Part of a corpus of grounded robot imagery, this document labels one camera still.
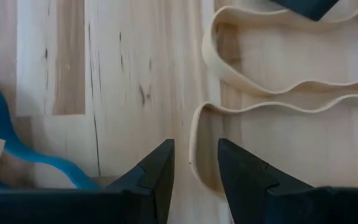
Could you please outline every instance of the bent wood strip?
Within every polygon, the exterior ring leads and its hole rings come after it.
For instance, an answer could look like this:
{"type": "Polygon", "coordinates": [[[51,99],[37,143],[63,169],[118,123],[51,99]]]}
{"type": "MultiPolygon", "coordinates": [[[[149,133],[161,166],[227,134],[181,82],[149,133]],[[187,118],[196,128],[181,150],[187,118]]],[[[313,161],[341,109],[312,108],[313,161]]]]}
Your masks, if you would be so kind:
{"type": "Polygon", "coordinates": [[[304,18],[300,18],[288,10],[275,12],[256,12],[248,9],[242,9],[234,6],[226,6],[221,8],[214,16],[210,28],[203,37],[202,53],[211,73],[219,79],[232,85],[240,91],[243,91],[254,97],[250,104],[241,110],[233,110],[222,106],[214,105],[211,102],[205,102],[196,110],[190,131],[190,166],[201,186],[209,192],[224,198],[223,191],[212,189],[211,186],[203,182],[198,170],[196,153],[197,153],[197,137],[198,127],[200,125],[200,114],[203,110],[210,110],[212,113],[230,115],[241,114],[254,110],[256,108],[268,106],[272,108],[280,108],[296,113],[319,113],[326,111],[340,102],[350,103],[358,106],[358,82],[349,83],[333,83],[322,82],[319,80],[303,80],[288,88],[282,90],[269,90],[253,82],[250,78],[245,77],[237,70],[227,64],[218,54],[215,44],[216,34],[214,28],[219,23],[229,23],[237,26],[265,27],[265,26],[287,26],[303,32],[324,32],[330,30],[354,18],[358,15],[358,9],[350,16],[343,19],[330,22],[311,22],[304,18]],[[283,97],[292,93],[307,93],[310,95],[324,95],[322,100],[315,101],[312,104],[305,104],[303,101],[293,103],[289,98],[283,97]]]}

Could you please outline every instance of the black object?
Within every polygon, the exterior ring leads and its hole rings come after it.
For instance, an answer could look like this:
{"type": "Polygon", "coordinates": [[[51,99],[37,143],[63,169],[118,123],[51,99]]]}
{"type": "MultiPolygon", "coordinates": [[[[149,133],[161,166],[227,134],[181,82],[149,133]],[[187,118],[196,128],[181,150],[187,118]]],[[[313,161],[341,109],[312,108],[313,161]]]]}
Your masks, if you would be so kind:
{"type": "Polygon", "coordinates": [[[174,166],[168,139],[103,190],[0,191],[0,223],[166,223],[174,166]]]}
{"type": "Polygon", "coordinates": [[[313,188],[227,139],[219,140],[218,160],[237,224],[358,223],[358,189],[313,188]]]}
{"type": "Polygon", "coordinates": [[[272,0],[313,21],[319,21],[339,0],[272,0]]]}

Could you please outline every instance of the blue wavy strip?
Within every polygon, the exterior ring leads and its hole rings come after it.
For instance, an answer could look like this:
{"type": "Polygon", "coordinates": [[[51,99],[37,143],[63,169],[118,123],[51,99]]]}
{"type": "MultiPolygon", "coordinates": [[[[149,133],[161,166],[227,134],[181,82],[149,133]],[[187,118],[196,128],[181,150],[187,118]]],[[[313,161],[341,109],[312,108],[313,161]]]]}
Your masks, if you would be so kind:
{"type": "Polygon", "coordinates": [[[100,189],[100,186],[94,183],[76,164],[65,159],[46,156],[35,152],[24,145],[14,132],[9,110],[0,92],[0,139],[6,141],[6,152],[29,162],[42,162],[61,170],[73,182],[78,189],[100,189]]]}

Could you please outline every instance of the blue plastic strip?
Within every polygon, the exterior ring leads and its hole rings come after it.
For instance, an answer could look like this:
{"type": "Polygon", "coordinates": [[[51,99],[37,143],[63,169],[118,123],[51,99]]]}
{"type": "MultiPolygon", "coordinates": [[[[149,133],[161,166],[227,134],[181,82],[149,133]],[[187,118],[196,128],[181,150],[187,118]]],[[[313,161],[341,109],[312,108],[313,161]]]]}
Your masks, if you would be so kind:
{"type": "Polygon", "coordinates": [[[29,162],[42,162],[61,170],[78,189],[100,189],[76,164],[55,156],[46,156],[25,146],[14,132],[9,110],[0,92],[0,139],[5,140],[6,152],[29,162]]]}

